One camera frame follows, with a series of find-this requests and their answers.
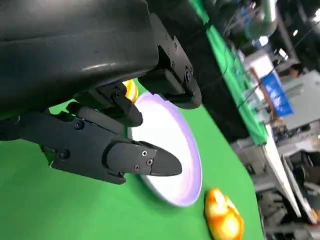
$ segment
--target purple plate rim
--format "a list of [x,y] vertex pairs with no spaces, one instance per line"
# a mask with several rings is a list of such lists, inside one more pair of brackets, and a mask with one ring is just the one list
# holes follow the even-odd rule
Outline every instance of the purple plate rim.
[[177,120],[179,127],[180,127],[183,135],[185,136],[187,144],[189,146],[189,149],[191,152],[191,158],[192,158],[192,165],[193,166],[198,165],[197,166],[198,170],[196,169],[193,171],[193,176],[195,176],[193,178],[193,179],[195,179],[194,184],[197,184],[197,189],[195,189],[196,187],[192,186],[190,188],[190,192],[191,192],[190,195],[188,194],[183,199],[179,199],[177,201],[172,201],[170,199],[165,198],[161,194],[161,192],[158,191],[158,189],[155,186],[153,186],[153,184],[149,180],[150,176],[143,176],[142,175],[141,178],[149,186],[149,188],[151,188],[159,197],[161,197],[163,200],[165,200],[169,204],[172,204],[176,207],[188,207],[197,201],[197,199],[200,196],[201,189],[202,189],[202,178],[203,178],[202,163],[201,163],[200,153],[199,153],[199,149],[197,146],[195,136],[192,133],[186,119],[184,118],[182,113],[179,111],[178,107],[173,105],[169,101],[163,100],[159,95],[157,95],[157,94],[152,95],[149,92],[145,92],[139,96],[139,98],[137,99],[135,104],[139,104],[140,102],[148,100],[148,99],[150,99],[153,102],[157,102],[158,104],[165,107],[170,112],[170,114],[174,117],[174,119]]

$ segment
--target yellow rubber duck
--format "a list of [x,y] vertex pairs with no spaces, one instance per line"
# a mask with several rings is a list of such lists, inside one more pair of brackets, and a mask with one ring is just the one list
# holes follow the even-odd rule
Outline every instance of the yellow rubber duck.
[[123,84],[126,87],[126,98],[135,103],[139,96],[138,87],[133,79],[124,81]]
[[205,197],[205,216],[215,240],[241,240],[245,224],[231,200],[218,188],[212,188]]

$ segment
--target white plate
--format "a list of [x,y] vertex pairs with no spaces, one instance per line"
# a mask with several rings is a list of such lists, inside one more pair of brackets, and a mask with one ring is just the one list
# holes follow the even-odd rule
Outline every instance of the white plate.
[[202,166],[196,140],[178,108],[158,95],[142,94],[135,103],[143,124],[133,127],[132,138],[159,146],[175,155],[182,165],[177,176],[142,176],[144,182],[168,203],[187,207],[199,197]]

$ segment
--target machinery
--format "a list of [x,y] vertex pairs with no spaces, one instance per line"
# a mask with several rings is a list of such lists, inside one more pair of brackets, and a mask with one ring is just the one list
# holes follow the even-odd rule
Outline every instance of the machinery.
[[179,108],[202,102],[186,53],[146,1],[9,0],[0,11],[0,141],[39,144],[51,168],[113,184],[182,172],[171,153],[124,137],[143,116],[123,81]]

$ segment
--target green felt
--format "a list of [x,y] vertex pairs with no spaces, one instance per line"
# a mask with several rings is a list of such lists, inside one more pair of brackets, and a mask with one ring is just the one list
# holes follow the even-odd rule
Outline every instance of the green felt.
[[[209,16],[202,5],[202,0],[189,0],[203,23],[209,21]],[[211,44],[212,51],[223,73],[223,79],[228,86],[229,91],[235,101],[236,106],[240,106],[240,115],[256,145],[265,144],[268,138],[267,131],[263,123],[257,121],[256,113],[251,107],[243,102],[244,91],[249,83],[248,75],[241,63],[238,55],[231,51],[219,32],[214,26],[211,26],[206,32],[207,38]]]
[[[58,113],[65,106],[51,111]],[[181,112],[202,160],[202,191],[194,205],[170,206],[134,175],[127,174],[124,185],[113,185],[50,169],[36,144],[0,142],[0,239],[210,240],[204,196],[218,187],[244,219],[243,239],[262,240],[255,191],[246,170],[202,106]]]

